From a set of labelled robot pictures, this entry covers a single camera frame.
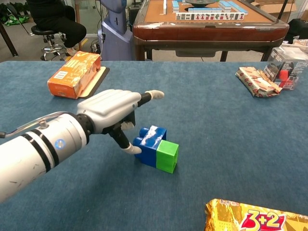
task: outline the robotic arm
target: robotic arm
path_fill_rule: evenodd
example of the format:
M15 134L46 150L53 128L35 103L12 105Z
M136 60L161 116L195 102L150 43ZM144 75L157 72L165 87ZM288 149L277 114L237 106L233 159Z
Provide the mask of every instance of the robotic arm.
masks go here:
M123 130L135 126L134 111L152 99L162 99L158 90L143 94L128 90L105 90L77 106L77 114L57 112L29 122L0 138L31 131L0 145L0 202L44 175L89 143L91 134L109 134L128 154L139 154Z

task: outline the person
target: person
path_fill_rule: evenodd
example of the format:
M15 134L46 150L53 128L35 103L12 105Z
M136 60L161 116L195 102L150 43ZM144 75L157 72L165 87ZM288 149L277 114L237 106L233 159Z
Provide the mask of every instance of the person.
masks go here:
M61 0L26 0L34 22L41 30L54 30L65 34L66 52L74 56L74 46L86 36L86 28L76 22L75 10Z

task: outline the stool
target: stool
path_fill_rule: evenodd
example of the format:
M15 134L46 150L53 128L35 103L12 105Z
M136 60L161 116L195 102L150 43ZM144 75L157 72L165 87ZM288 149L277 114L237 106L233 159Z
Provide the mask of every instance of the stool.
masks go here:
M49 53L53 53L54 55L59 55L60 60L64 61L64 59L61 57L59 51L64 49L63 46L59 44L54 44L54 34L57 34L58 32L53 30L41 30L38 26L31 27L31 31L35 35L42 35L44 37L44 42L48 43L47 47L42 48L43 55L41 56L41 60L47 61L46 55Z

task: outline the orange snack box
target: orange snack box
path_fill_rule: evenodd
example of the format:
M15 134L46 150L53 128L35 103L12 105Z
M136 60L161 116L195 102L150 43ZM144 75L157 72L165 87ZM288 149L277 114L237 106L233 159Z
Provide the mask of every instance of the orange snack box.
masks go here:
M77 99L101 68L101 57L78 51L47 82L51 94Z

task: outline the black stripe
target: black stripe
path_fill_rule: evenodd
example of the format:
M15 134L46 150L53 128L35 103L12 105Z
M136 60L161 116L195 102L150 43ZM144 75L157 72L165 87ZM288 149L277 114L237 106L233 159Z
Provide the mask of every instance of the black stripe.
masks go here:
M81 127L82 127L82 129L83 129L83 131L85 132L85 135L86 135L86 137L87 137L87 144L89 143L89 141L90 141L90 135L89 135L89 133L88 133L88 129L87 129L87 127L84 125L84 123L81 123L80 122L80 119L75 115L75 114L73 114L73 113L70 113L70 112L67 112L66 114L68 114L68 115L70 115L71 117L73 117L80 125L81 125Z
M39 146L39 144L28 134L23 134L21 135L22 137L25 137L31 144L32 146L37 150L38 154L40 155L40 157L42 158L44 164L45 164L45 168L46 168L46 172L48 172L51 167L50 167L50 162L47 158L47 156L45 155L43 149Z
M32 130L32 132L37 134L43 140L43 142L46 144L46 146L48 147L51 155L53 156L54 166L56 167L59 164L59 156L58 156L56 150L54 149L53 145L46 138L46 136L44 136L39 130L34 129L34 130Z

